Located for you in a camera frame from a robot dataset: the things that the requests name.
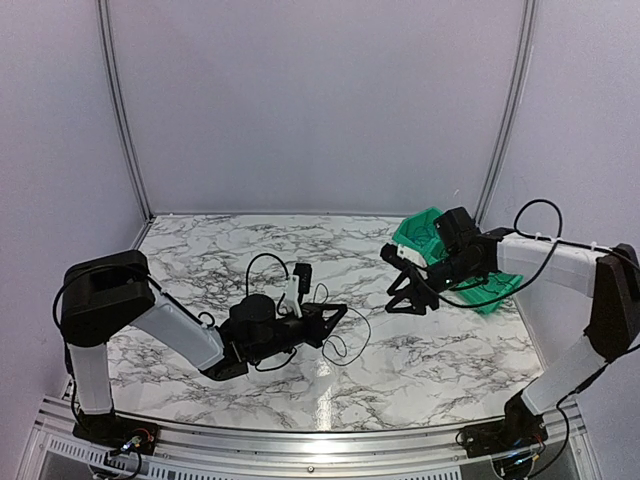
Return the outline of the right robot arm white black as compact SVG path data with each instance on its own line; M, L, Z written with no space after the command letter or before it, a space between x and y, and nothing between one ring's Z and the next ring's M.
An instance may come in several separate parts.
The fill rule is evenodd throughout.
M500 448L517 448L535 436L543 415L586 390L639 337L639 265L625 243L605 247L524 232L516 224L483 231L463 207L433 221L444 256L429 261L400 239L380 256L398 275L387 293L389 313L423 315L446 303L446 293L493 274L520 274L513 290L543 373L509 399L503 419L489 429Z

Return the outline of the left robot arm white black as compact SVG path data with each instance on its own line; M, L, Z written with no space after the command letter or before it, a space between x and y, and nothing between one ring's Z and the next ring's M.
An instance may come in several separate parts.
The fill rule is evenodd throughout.
M52 303L52 318L74 382L73 433L92 443L135 448L151 444L154 424L126 420L113 403L107 345L136 328L186 359L205 377L223 382L278 354L294 357L300 345L320 349L348 308L305 301L312 268L299 263L279 301L246 294L222 324L192 314L150 274L147 258L128 250L70 267Z

